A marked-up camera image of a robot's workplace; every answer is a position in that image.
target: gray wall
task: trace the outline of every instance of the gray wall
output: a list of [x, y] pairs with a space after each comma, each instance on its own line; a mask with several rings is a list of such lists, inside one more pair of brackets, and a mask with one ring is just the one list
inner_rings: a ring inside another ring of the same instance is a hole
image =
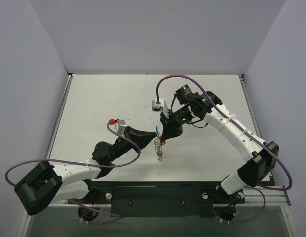
[[[293, 176], [288, 193], [299, 236], [306, 236], [306, 0], [287, 0], [245, 82], [263, 137], [279, 144]], [[288, 183], [281, 169], [275, 174]]]
[[[15, 236], [22, 205], [5, 171], [43, 158], [67, 81], [28, 0], [0, 0], [0, 237]], [[16, 182], [31, 165], [11, 174]]]
[[285, 0], [30, 0], [69, 72], [241, 74]]

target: red wire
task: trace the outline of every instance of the red wire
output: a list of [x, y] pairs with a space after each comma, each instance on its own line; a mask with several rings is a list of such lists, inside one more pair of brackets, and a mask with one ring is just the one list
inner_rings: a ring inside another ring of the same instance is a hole
[[93, 207], [92, 207], [93, 209], [94, 209], [94, 205], [99, 202], [99, 199], [100, 199], [100, 195], [97, 195], [97, 200], [93, 203]]
[[236, 204], [234, 204], [234, 213], [236, 213]]

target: bolt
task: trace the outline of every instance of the bolt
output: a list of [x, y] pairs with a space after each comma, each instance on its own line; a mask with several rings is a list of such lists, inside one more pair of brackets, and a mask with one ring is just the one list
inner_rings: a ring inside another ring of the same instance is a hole
[[112, 195], [111, 193], [106, 193], [106, 194], [105, 194], [105, 198], [106, 198], [107, 200], [111, 200], [112, 197], [113, 197], [113, 195]]
[[209, 195], [207, 193], [201, 194], [202, 199], [207, 200], [209, 198]]
[[238, 193], [237, 193], [237, 197], [238, 197], [239, 199], [243, 199], [243, 198], [244, 198], [244, 193], [238, 192]]

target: spring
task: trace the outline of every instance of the spring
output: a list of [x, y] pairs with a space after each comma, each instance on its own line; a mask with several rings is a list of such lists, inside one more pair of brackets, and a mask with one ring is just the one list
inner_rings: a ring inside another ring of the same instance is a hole
[[156, 152], [156, 154], [157, 154], [159, 157], [163, 156], [163, 148], [162, 148], [160, 136], [155, 137], [155, 139], [154, 139], [154, 145], [155, 145], [155, 152]]

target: black metal base plate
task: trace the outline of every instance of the black metal base plate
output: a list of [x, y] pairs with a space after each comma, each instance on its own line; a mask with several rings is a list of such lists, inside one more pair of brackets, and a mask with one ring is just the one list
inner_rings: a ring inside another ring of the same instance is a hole
[[[234, 199], [217, 197], [218, 182], [92, 182], [93, 191], [79, 202], [110, 204], [111, 213], [123, 217], [214, 216], [213, 204], [230, 204]], [[106, 193], [112, 194], [106, 200]], [[208, 199], [202, 199], [208, 193]]]

